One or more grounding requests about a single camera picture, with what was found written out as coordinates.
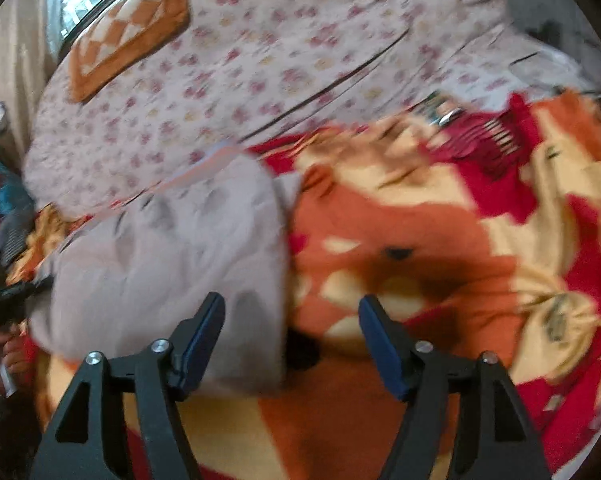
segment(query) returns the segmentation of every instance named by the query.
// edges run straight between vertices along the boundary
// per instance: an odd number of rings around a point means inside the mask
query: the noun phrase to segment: black nose print
[[[392,260],[401,261],[410,257],[414,252],[413,249],[407,249],[402,247],[385,247],[385,255]]]

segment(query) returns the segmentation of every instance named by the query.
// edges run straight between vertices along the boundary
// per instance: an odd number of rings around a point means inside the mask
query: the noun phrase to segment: black device
[[[540,440],[495,354],[472,361],[415,341],[375,296],[361,300],[359,319],[387,389],[408,405],[381,480],[428,480],[450,393],[461,394],[461,416],[449,480],[551,479]],[[112,360],[90,353],[43,436],[30,480],[132,480],[122,392],[136,394],[152,478],[200,479],[175,402],[200,383],[223,320],[224,300],[210,293],[168,340]]]

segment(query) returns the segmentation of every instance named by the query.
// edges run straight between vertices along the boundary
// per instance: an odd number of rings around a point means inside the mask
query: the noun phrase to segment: bed
[[[219,140],[251,146],[326,121],[367,122],[435,89],[500,110],[512,91],[536,100],[553,84],[591,88],[569,58],[511,27],[505,0],[190,0],[190,9],[186,30],[84,104],[69,98],[61,63],[24,166],[40,205],[80,216]],[[578,474],[589,453],[556,478]]]

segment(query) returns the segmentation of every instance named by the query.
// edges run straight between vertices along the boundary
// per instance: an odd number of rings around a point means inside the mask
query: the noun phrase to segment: curtain
[[[10,132],[1,151],[20,167],[36,108],[57,64],[62,0],[5,0],[0,6],[0,100]]]

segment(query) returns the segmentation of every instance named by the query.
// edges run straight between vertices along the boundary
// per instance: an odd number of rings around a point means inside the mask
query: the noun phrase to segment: silver screw
[[[156,339],[154,343],[151,344],[151,351],[156,354],[162,354],[168,348],[169,341],[167,339]]]
[[[103,354],[101,352],[90,352],[85,358],[85,362],[88,365],[97,365],[103,360]]]
[[[498,356],[494,352],[483,352],[481,359],[488,365],[495,365],[498,363]]]
[[[414,346],[417,352],[421,352],[421,354],[429,354],[434,349],[434,345],[429,341],[417,341]]]

